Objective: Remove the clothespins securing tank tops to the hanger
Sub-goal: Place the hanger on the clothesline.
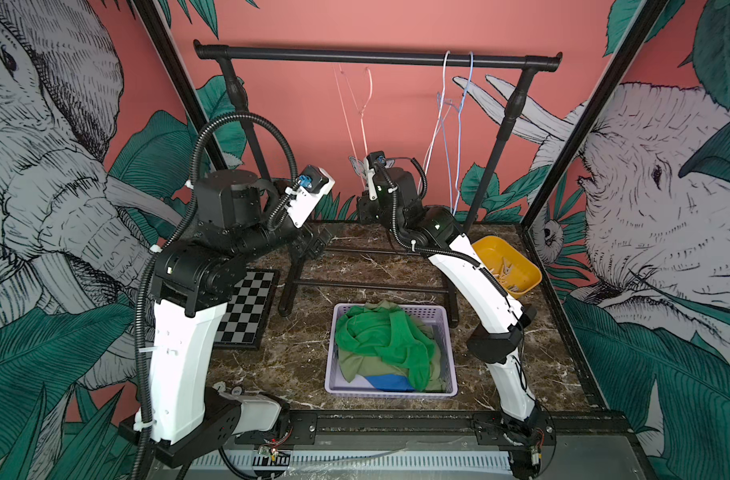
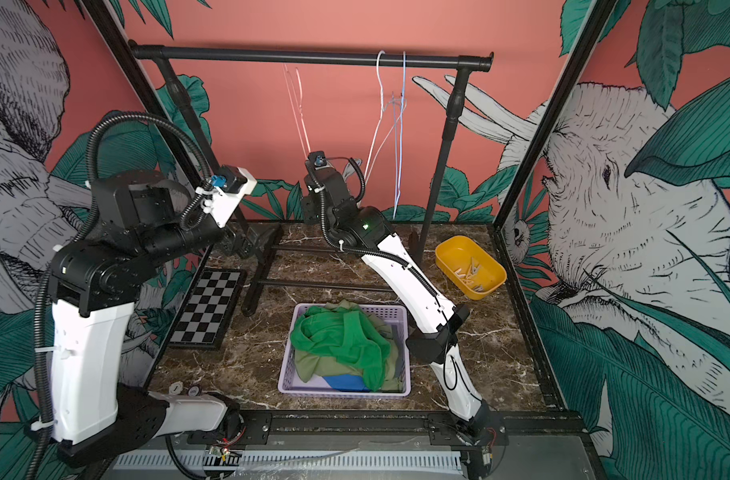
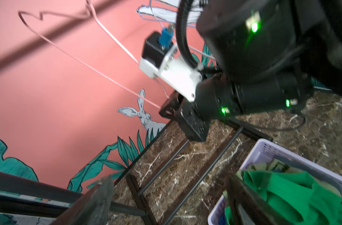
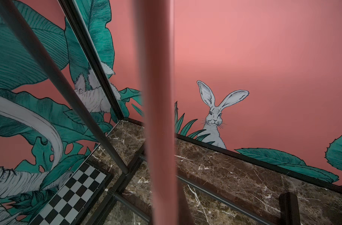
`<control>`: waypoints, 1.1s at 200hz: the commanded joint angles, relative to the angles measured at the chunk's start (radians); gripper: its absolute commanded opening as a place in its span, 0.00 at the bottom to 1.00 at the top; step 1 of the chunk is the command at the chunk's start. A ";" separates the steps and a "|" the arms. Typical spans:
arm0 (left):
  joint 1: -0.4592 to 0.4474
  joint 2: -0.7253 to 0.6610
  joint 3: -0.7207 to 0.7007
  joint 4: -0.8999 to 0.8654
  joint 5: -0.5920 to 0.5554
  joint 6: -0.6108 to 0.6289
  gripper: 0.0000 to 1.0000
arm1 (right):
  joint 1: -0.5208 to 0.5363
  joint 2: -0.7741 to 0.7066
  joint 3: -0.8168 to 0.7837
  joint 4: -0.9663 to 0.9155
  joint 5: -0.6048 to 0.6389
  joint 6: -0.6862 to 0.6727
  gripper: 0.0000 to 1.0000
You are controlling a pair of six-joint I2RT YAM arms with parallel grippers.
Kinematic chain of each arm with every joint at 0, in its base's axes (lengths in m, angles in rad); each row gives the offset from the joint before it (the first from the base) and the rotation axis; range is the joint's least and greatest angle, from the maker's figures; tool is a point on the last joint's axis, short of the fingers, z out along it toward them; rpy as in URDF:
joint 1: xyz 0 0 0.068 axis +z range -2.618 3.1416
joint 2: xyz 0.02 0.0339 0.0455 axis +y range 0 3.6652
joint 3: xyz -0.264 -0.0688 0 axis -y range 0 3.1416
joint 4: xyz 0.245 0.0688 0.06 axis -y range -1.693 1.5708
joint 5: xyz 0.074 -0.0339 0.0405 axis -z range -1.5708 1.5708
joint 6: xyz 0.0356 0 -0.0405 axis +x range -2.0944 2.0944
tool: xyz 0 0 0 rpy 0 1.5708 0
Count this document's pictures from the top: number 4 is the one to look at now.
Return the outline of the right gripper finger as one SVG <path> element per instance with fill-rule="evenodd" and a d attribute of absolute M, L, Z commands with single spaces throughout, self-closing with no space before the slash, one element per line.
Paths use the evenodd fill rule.
<path fill-rule="evenodd" d="M 178 188 L 178 224 L 194 225 L 194 220 L 188 206 L 187 198 L 181 182 L 177 183 Z"/>

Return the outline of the pink wire hanger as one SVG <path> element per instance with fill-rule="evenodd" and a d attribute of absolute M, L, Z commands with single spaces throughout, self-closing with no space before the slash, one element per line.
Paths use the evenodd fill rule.
<path fill-rule="evenodd" d="M 133 1 L 155 225 L 176 225 L 174 1 Z"/>

